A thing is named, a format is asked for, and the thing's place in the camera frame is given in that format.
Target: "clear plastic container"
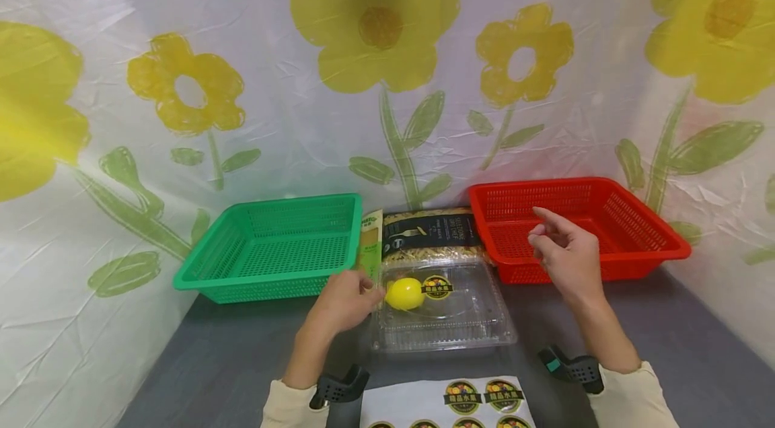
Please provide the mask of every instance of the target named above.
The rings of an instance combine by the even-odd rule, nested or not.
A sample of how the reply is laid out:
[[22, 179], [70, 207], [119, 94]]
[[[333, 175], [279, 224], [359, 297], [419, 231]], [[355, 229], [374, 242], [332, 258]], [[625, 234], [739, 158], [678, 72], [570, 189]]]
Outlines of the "clear plastic container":
[[372, 349], [383, 353], [450, 351], [510, 345], [514, 324], [484, 261], [461, 264], [407, 264], [384, 268], [378, 283], [411, 277], [427, 296], [412, 310], [383, 301], [372, 317]]

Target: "gray table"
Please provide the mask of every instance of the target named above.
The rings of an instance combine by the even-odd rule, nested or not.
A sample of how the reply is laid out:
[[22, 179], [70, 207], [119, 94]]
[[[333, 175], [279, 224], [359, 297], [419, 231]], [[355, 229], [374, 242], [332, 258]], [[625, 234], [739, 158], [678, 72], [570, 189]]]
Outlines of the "gray table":
[[[581, 338], [551, 285], [504, 286], [519, 332], [508, 349], [384, 358], [370, 355], [363, 329], [335, 342], [328, 371], [348, 360], [371, 372], [370, 388], [449, 378], [518, 376], [537, 426], [595, 427], [578, 386], [554, 381], [536, 352], [555, 342], [570, 356]], [[651, 361], [682, 428], [775, 426], [775, 373], [689, 291], [663, 271], [607, 285], [608, 297], [641, 356]], [[271, 379], [290, 357], [314, 299], [218, 306], [200, 296], [127, 409], [119, 428], [257, 428]], [[332, 409], [329, 427], [356, 427], [358, 403]]]

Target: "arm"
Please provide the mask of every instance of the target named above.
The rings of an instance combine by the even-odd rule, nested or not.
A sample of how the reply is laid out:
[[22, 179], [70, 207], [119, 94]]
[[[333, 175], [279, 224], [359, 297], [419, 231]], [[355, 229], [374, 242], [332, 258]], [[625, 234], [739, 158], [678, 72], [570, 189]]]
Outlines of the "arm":
[[334, 337], [360, 324], [382, 300], [383, 291], [372, 286], [358, 271], [342, 271], [328, 279], [296, 334], [285, 375], [271, 384], [261, 428], [326, 427], [328, 407], [312, 409], [309, 402]]
[[657, 376], [622, 330], [605, 298], [597, 236], [543, 208], [528, 235], [536, 258], [573, 312], [587, 350], [600, 362], [603, 392], [590, 402], [601, 428], [677, 428]]

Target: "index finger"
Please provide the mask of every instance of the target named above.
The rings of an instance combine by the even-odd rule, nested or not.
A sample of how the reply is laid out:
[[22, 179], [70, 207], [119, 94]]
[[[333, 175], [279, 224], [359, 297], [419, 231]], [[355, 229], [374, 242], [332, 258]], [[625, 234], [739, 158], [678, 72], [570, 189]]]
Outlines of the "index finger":
[[570, 219], [561, 217], [561, 215], [554, 213], [549, 209], [534, 207], [533, 212], [537, 217], [554, 226], [558, 233], [571, 235], [582, 231], [581, 226], [573, 223]]

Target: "sleeve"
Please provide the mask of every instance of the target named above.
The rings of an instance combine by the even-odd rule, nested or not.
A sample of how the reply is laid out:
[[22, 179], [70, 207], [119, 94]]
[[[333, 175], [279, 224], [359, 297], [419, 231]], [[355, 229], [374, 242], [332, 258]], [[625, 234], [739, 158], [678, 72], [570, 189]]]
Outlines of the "sleeve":
[[328, 407], [309, 407], [315, 391], [315, 386], [300, 390], [289, 388], [281, 381], [273, 381], [264, 406], [261, 428], [326, 428]]
[[603, 392], [590, 394], [600, 428], [678, 428], [649, 363], [644, 362], [638, 371], [627, 375], [602, 366], [600, 373]]

